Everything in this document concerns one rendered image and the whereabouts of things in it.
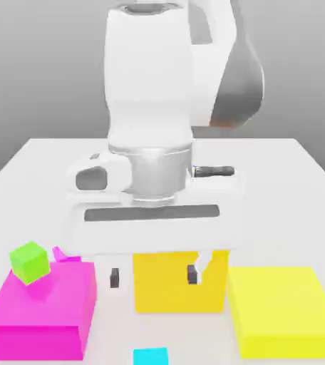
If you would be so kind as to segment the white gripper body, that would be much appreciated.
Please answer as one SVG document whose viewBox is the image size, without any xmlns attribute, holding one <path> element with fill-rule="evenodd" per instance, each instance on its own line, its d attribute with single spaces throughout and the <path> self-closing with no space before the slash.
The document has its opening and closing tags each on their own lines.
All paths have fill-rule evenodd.
<svg viewBox="0 0 325 365">
<path fill-rule="evenodd" d="M 237 195 L 193 195 L 164 207 L 68 195 L 66 206 L 66 248 L 75 254 L 205 252 L 238 245 Z"/>
</svg>

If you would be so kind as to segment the small cyan cube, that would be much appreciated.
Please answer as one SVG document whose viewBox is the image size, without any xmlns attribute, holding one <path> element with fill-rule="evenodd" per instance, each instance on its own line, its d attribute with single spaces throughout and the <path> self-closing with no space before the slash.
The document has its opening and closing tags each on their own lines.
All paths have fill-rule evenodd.
<svg viewBox="0 0 325 365">
<path fill-rule="evenodd" d="M 133 365 L 169 365 L 167 348 L 134 349 Z"/>
</svg>

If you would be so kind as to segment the small green cube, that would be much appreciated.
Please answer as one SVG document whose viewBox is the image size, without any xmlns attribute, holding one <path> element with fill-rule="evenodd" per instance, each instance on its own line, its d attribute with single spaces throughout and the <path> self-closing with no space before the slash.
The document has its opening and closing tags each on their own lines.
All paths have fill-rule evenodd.
<svg viewBox="0 0 325 365">
<path fill-rule="evenodd" d="M 47 251 L 28 242 L 9 253 L 12 272 L 25 285 L 34 283 L 51 271 Z"/>
</svg>

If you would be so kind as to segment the large orange box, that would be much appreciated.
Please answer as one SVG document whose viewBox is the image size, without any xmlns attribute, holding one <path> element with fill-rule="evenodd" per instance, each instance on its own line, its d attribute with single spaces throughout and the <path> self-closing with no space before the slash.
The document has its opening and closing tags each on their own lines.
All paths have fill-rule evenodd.
<svg viewBox="0 0 325 365">
<path fill-rule="evenodd" d="M 190 284 L 187 267 L 196 252 L 134 254 L 137 313 L 220 313 L 224 308 L 229 251 L 214 251 L 200 284 Z"/>
</svg>

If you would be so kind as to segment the large yellow box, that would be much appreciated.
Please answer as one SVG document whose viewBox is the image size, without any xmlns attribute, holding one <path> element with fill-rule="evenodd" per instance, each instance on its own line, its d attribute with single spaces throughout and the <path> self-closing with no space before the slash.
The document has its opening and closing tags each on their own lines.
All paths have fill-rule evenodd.
<svg viewBox="0 0 325 365">
<path fill-rule="evenodd" d="M 325 359 L 325 291 L 310 267 L 230 267 L 243 359 Z"/>
</svg>

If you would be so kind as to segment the large magenta box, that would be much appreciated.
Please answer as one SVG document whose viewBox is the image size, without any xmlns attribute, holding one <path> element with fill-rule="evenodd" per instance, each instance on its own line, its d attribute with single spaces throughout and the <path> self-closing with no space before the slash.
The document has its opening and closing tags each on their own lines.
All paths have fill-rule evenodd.
<svg viewBox="0 0 325 365">
<path fill-rule="evenodd" d="M 53 262 L 25 285 L 9 273 L 0 289 L 0 360 L 81 360 L 97 298 L 92 262 Z"/>
</svg>

